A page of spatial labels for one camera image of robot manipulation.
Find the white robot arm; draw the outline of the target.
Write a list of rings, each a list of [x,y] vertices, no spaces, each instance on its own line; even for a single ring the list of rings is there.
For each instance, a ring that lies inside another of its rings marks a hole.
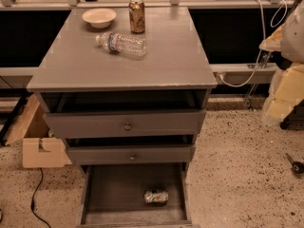
[[[288,16],[281,38],[281,55],[297,63],[304,63],[304,1]]]

